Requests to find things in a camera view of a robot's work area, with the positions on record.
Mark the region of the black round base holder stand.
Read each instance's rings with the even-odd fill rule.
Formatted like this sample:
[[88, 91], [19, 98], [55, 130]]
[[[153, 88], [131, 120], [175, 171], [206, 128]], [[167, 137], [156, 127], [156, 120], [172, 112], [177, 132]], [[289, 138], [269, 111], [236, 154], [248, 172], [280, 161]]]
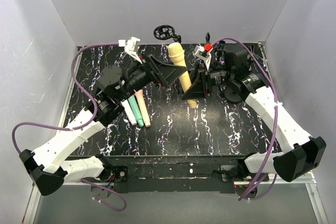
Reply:
[[242, 99], [239, 96], [239, 94], [234, 92], [233, 89], [230, 86], [225, 87], [225, 89], [223, 91], [223, 95], [224, 95], [225, 100], [228, 103], [238, 104], [238, 103], [242, 102]]

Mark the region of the black tripod shock mount stand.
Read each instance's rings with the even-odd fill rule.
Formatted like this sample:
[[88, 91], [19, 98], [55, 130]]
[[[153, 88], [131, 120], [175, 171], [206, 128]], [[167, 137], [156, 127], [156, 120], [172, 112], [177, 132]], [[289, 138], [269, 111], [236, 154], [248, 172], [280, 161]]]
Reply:
[[156, 27], [153, 31], [153, 35], [158, 40], [173, 39], [174, 42], [182, 42], [181, 36], [177, 35], [175, 29], [170, 25], [160, 25]]

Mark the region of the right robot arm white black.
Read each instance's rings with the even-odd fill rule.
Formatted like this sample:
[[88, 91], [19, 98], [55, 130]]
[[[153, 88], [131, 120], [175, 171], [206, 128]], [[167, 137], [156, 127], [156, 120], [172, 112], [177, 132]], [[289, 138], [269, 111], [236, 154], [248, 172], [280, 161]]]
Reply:
[[251, 69], [252, 58], [240, 44], [220, 41], [216, 47], [197, 45], [194, 56], [200, 58], [184, 100], [204, 99], [214, 86], [224, 86], [223, 96], [229, 103], [246, 102], [272, 129], [281, 152], [249, 154], [238, 163], [241, 177], [258, 172], [264, 159], [263, 173], [277, 174], [291, 182], [318, 167], [326, 148], [322, 137], [312, 137], [288, 113], [274, 93], [265, 75]]

